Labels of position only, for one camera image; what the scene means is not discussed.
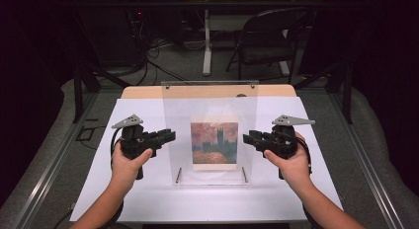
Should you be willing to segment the person's right hand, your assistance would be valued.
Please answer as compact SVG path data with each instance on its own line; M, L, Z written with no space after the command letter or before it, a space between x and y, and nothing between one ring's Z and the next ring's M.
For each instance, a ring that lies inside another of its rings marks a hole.
M279 168L293 191L306 190L312 186L308 172L308 157L300 143L297 145L295 154L289 159L283 159L271 150L265 150L264 156Z

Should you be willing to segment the light wooden table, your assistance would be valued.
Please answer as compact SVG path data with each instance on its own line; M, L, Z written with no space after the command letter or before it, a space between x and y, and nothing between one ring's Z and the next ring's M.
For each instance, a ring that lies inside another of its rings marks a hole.
M237 94L247 97L295 97L292 85L191 85L127 87L123 99L196 99L232 98Z

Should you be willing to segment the black horizontal bar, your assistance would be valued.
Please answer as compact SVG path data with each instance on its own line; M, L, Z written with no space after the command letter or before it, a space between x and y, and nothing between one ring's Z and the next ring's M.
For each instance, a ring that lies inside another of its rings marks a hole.
M70 3L55 2L59 6L71 8L143 8L143 9L166 9L166 8L187 8L187 9L209 9L228 7L308 7L308 8L364 8L368 7L367 2L324 2L324 1L184 1L184 2L137 2L137 3Z

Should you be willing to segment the wooden desk with white legs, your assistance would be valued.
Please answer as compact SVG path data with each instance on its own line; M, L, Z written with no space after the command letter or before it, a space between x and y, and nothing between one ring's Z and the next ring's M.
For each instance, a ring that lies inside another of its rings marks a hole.
M232 1L232 2L251 2L251 1L268 1L273 2L275 0L187 0L187 1L204 1L204 2L220 2L220 1ZM303 0L279 0L279 1L298 1ZM203 75L210 76L211 72L211 32L234 32L243 28L245 22L250 18L249 15L216 15L211 10L205 9L204 26L205 26L205 55L203 64Z

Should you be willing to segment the black curtain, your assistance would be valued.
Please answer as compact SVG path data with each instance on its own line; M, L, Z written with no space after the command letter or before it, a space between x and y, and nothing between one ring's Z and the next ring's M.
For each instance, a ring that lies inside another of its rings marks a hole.
M42 0L0 0L0 207L37 154L71 78Z
M354 71L381 124L390 162L419 196L419 0L383 0Z

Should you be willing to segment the black folding chair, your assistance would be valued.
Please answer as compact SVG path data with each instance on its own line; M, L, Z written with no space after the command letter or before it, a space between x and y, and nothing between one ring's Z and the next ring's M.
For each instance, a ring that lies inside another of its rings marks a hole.
M238 79L241 79L242 65L289 61L290 82L300 34L313 17L312 10L302 7L267 10L251 17L240 31L233 33L234 49L226 72L232 63L237 63Z

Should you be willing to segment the landscape painting print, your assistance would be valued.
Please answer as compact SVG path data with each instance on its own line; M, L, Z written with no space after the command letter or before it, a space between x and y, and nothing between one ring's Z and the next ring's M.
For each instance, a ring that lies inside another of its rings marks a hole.
M239 120L235 115L192 115L192 162L195 171L234 171Z

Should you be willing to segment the person's left hand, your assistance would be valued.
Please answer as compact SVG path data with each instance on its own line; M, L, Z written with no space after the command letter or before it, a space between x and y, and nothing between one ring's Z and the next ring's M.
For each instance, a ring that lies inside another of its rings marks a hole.
M121 191L129 191L137 177L139 168L150 159L152 153L151 149L146 149L139 156L130 160L123 154L121 144L118 142L112 155L111 185Z

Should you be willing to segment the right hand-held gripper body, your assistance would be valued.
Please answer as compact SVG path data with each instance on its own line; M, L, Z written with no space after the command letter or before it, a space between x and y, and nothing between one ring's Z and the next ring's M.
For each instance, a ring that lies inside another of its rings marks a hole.
M309 156L307 144L304 140L295 135L293 127L302 124L315 124L314 120L282 114L275 118L272 121L272 124L274 126L270 133L274 134L275 138L273 140L267 140L269 150L283 159L289 159L295 154L297 145L300 143L307 156Z

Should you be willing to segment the black metal stand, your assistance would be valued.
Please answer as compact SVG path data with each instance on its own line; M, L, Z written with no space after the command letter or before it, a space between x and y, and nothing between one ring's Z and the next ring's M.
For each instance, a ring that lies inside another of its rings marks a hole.
M74 101L75 101L75 117L73 122L77 122L84 113L83 103L83 87L90 92L98 93L102 86L96 78L96 75L105 77L111 82L122 88L129 86L129 83L118 78L117 76L105 71L103 68L87 61L78 60L74 67L73 84L74 84Z
M304 79L296 83L293 87L298 89L303 89L310 85L311 83L318 80L320 77L329 75L329 79L326 82L325 89L326 92L337 93L340 87L343 87L343 99L342 99L342 114L345 120L352 124L351 117L351 100L352 100L352 73L353 68L351 62L347 59L333 63L324 70L309 76L307 79Z

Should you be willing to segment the dark equipment rack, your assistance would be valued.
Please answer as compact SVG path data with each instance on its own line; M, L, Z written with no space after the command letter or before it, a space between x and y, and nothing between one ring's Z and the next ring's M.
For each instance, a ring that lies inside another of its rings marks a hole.
M102 67L139 66L157 38L183 42L182 16L172 9L90 9L79 15Z

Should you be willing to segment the clear acrylic photo frame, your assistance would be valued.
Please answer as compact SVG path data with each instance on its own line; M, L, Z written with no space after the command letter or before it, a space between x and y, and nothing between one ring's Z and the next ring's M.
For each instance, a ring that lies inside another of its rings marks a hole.
M259 85L257 81L164 82L162 86ZM169 144L172 182L178 186L245 186L251 183L253 153L243 134L256 126L257 97L163 98L166 126L176 132ZM238 117L237 167L234 171L195 171L192 162L191 116L235 115Z

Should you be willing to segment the aluminium floor rail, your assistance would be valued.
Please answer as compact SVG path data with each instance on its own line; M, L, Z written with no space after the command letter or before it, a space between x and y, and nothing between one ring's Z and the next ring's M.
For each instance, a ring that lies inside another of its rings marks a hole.
M405 229L393 203L390 200L387 190L384 188L377 171L375 170L357 132L355 131L354 126L347 121L343 114L343 104L340 101L339 96L337 94L330 94L329 99L335 111L338 113L340 121L344 125L345 131L355 146L355 156L357 161L388 228Z
M94 106L98 94L82 96L82 114L74 122L75 95L67 91L58 117L49 130L35 158L7 200L7 212L15 212L9 229L29 229L50 191L68 154L71 142L81 129L82 120Z

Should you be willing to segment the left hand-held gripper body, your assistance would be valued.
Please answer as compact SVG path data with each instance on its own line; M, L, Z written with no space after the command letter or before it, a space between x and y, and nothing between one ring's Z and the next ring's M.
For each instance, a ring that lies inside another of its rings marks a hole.
M122 132L122 136L119 138L119 143L121 144L123 154L130 160L139 156L146 149L151 149L147 148L145 145L145 141L147 140L146 136L148 136L149 133L143 131L142 124L143 120L136 114L132 114L131 116L114 124L113 128L116 131L114 132L111 141L111 153L114 152L116 135L119 131Z

